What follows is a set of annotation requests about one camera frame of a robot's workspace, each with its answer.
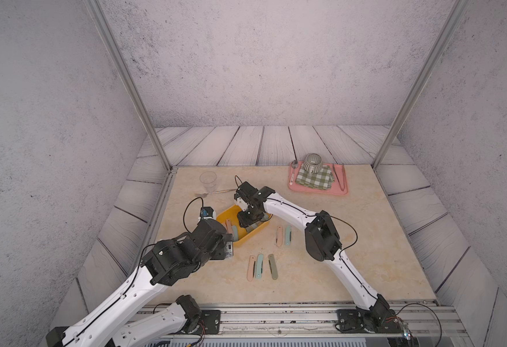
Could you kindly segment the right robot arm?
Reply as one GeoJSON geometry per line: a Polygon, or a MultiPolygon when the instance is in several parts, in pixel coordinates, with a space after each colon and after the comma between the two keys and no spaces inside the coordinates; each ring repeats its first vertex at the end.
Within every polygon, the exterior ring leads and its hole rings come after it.
{"type": "Polygon", "coordinates": [[[234,200],[241,209],[238,219],[245,226],[259,222],[267,214],[304,231],[307,253],[327,265],[352,297],[357,310],[356,331],[377,333],[383,328],[385,320],[394,315],[386,299],[364,279],[347,257],[333,217],[328,212],[316,213],[301,208],[271,189],[254,192],[250,196],[236,192],[234,200]]]}

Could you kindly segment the wooden handled spoon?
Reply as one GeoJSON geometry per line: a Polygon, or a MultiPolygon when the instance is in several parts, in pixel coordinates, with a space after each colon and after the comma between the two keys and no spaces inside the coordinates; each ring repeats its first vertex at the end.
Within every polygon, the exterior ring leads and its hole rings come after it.
{"type": "Polygon", "coordinates": [[[237,189],[223,189],[223,190],[218,190],[218,191],[214,191],[214,192],[205,192],[205,193],[201,193],[201,194],[195,194],[195,198],[206,198],[210,195],[218,195],[218,194],[224,194],[224,193],[228,193],[228,192],[236,192],[237,189]]]}

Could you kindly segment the right aluminium frame post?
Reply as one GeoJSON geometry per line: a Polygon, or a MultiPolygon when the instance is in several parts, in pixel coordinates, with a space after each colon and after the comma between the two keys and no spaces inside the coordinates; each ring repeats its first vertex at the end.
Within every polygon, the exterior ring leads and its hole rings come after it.
{"type": "Polygon", "coordinates": [[[455,31],[457,30],[457,27],[460,24],[469,3],[470,1],[468,0],[454,1],[453,7],[447,16],[442,29],[439,31],[436,40],[431,46],[431,49],[428,52],[428,55],[425,58],[425,61],[410,88],[410,91],[408,92],[404,102],[402,103],[402,106],[397,112],[397,115],[394,118],[392,125],[389,127],[389,131],[384,138],[384,141],[375,159],[373,160],[373,163],[371,164],[371,167],[374,171],[376,171],[377,168],[383,163],[395,137],[398,136],[402,126],[408,119],[412,108],[416,104],[419,96],[425,88],[425,85],[429,81],[435,66],[446,50],[455,31]]]}

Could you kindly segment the striped ceramic cup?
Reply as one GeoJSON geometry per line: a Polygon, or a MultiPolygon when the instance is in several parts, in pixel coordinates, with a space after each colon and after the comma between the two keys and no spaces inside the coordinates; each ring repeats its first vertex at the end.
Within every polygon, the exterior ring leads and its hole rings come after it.
{"type": "Polygon", "coordinates": [[[305,160],[302,163],[302,168],[309,175],[316,174],[320,172],[323,161],[322,157],[317,153],[308,153],[305,157],[305,160]]]}

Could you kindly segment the pink handled spoon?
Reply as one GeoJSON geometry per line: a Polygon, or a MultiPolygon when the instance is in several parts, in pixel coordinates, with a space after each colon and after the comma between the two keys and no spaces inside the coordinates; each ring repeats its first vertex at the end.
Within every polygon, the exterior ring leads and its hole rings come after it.
{"type": "Polygon", "coordinates": [[[295,171],[296,171],[296,168],[298,167],[298,160],[295,159],[291,162],[290,164],[290,177],[289,177],[289,185],[292,186],[294,183],[295,183],[295,171]]]}

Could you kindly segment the pink folding fruit knife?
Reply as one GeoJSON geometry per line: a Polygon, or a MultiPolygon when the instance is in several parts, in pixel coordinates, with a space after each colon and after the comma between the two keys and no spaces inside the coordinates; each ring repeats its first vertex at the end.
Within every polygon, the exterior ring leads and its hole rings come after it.
{"type": "Polygon", "coordinates": [[[278,247],[282,247],[283,242],[284,242],[284,229],[282,228],[282,226],[278,226],[277,230],[276,230],[276,241],[275,241],[275,244],[278,247]]]}

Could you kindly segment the teal knife in box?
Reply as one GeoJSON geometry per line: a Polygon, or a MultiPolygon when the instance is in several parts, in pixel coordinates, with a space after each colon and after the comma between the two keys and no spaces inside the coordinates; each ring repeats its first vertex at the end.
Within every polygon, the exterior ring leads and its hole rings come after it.
{"type": "Polygon", "coordinates": [[[239,235],[238,235],[238,229],[237,229],[237,226],[235,225],[232,225],[232,230],[233,230],[233,241],[236,242],[239,240],[239,235]]]}

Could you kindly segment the teal folding fruit knife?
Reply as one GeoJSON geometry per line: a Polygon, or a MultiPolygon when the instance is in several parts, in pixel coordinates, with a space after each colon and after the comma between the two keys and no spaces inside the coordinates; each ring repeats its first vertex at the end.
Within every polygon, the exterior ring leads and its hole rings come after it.
{"type": "Polygon", "coordinates": [[[254,273],[255,279],[260,279],[262,277],[263,259],[264,259],[263,254],[258,254],[255,263],[255,273],[254,273]]]}

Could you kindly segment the pink plastic tray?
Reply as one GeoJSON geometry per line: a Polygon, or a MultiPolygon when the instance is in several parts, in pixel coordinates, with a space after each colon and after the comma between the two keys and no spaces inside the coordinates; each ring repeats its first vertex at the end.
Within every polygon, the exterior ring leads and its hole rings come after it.
{"type": "Polygon", "coordinates": [[[318,173],[309,173],[303,162],[290,165],[288,188],[295,192],[323,195],[346,195],[348,190],[345,166],[325,163],[318,173]]]}

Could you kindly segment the clear plastic cup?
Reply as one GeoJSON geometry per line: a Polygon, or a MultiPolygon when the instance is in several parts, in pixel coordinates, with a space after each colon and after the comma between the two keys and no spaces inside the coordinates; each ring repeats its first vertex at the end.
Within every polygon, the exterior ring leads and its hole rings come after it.
{"type": "Polygon", "coordinates": [[[213,171],[203,172],[199,180],[207,193],[214,192],[217,188],[217,174],[213,171]]]}

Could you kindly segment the aluminium rail base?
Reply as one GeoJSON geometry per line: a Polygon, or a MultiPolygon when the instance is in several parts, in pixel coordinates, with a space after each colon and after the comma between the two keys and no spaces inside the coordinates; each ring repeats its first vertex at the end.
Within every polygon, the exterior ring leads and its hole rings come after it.
{"type": "MultiPolygon", "coordinates": [[[[148,318],[166,305],[145,307],[131,322],[148,318]]],[[[453,307],[430,302],[400,302],[391,311],[402,333],[340,333],[335,328],[335,304],[204,305],[222,312],[218,335],[184,332],[164,335],[143,346],[472,346],[473,342],[453,307]]]]}

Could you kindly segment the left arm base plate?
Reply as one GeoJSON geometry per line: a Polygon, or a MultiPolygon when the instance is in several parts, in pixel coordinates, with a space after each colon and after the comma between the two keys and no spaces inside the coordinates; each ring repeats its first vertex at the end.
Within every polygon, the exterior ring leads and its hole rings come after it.
{"type": "Polygon", "coordinates": [[[191,334],[218,335],[220,333],[222,312],[218,309],[204,310],[191,334]]]}

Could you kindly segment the yellow plastic storage box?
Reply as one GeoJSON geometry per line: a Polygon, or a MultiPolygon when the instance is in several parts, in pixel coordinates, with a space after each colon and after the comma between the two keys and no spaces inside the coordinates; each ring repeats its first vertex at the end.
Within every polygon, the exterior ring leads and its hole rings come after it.
{"type": "Polygon", "coordinates": [[[270,215],[266,215],[266,218],[263,219],[262,222],[258,222],[257,224],[254,224],[249,228],[241,228],[237,219],[237,214],[240,211],[242,210],[237,205],[233,205],[232,207],[226,209],[225,211],[217,213],[216,218],[216,220],[219,221],[225,228],[227,228],[225,225],[225,221],[227,219],[231,220],[232,225],[237,226],[239,240],[233,242],[234,247],[243,246],[243,244],[245,244],[249,239],[251,239],[258,231],[261,231],[263,228],[265,228],[268,225],[271,218],[270,215]]]}

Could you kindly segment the left aluminium frame post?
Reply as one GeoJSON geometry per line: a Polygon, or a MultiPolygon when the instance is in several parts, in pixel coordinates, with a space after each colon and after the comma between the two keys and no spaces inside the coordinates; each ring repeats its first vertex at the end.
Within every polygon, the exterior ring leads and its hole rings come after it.
{"type": "Polygon", "coordinates": [[[130,97],[130,100],[133,104],[133,107],[136,110],[136,113],[141,123],[143,124],[146,134],[148,135],[149,140],[151,140],[152,142],[153,149],[159,156],[164,168],[168,171],[171,171],[172,165],[169,159],[167,158],[167,155],[162,147],[162,143],[160,142],[156,130],[152,124],[152,120],[149,117],[145,104],[140,96],[138,88],[136,87],[136,84],[131,76],[131,73],[123,58],[123,55],[116,42],[116,39],[113,36],[113,32],[103,12],[100,1],[86,0],[84,1],[84,3],[88,7],[88,10],[91,14],[91,18],[92,20],[94,20],[94,24],[102,39],[102,42],[105,45],[105,48],[107,49],[107,53],[109,54],[110,59],[112,60],[115,68],[117,69],[117,73],[119,74],[121,82],[128,96],[130,97]]]}

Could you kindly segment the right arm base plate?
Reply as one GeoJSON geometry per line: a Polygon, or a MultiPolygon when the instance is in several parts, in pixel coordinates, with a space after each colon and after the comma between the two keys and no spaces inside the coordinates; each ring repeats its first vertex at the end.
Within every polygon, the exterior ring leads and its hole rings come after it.
{"type": "Polygon", "coordinates": [[[402,333],[390,312],[370,312],[359,309],[338,309],[335,328],[340,333],[402,333]]]}

